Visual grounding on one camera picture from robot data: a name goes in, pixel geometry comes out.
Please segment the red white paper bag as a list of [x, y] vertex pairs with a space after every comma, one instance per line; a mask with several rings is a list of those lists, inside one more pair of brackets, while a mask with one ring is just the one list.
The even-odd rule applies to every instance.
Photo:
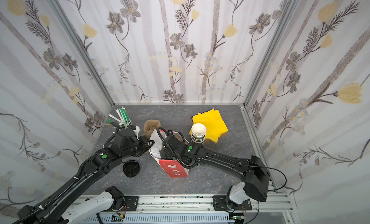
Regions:
[[160, 151], [164, 149], [164, 146], [162, 145], [163, 141], [158, 135], [156, 129], [153, 130], [150, 140], [155, 142], [153, 146], [149, 149], [151, 156], [156, 160], [156, 162], [170, 178], [188, 177], [189, 169], [185, 169], [176, 160], [166, 159], [160, 156]]

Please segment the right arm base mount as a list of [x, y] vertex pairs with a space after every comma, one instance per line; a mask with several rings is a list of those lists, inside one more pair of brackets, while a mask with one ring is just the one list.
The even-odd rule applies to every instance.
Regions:
[[242, 204], [236, 204], [226, 195], [215, 195], [213, 196], [213, 208], [215, 211], [248, 211], [252, 210], [252, 205], [249, 199]]

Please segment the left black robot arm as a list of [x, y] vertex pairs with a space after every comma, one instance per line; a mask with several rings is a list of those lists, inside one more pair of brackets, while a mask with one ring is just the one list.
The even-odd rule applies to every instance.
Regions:
[[77, 173], [56, 192], [35, 206], [26, 205], [18, 212], [16, 224], [67, 224], [63, 213], [90, 186], [110, 173], [123, 159], [141, 156], [155, 142], [137, 136], [133, 126], [116, 127], [115, 133], [78, 168]]

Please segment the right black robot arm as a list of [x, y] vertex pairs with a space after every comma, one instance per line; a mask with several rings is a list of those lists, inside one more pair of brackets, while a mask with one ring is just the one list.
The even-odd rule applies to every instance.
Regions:
[[256, 201], [266, 202], [271, 170], [257, 156], [240, 158], [217, 153], [194, 142], [186, 143], [178, 140], [171, 130], [157, 128], [157, 134], [164, 145], [164, 154], [176, 160], [185, 169], [192, 169], [198, 165], [205, 165], [239, 178], [244, 184], [245, 194]]

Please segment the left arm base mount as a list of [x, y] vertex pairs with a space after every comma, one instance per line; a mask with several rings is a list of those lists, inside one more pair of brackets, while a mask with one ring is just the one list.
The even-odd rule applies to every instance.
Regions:
[[122, 206], [119, 208], [118, 212], [135, 212], [137, 210], [139, 202], [139, 196], [125, 196], [123, 198]]

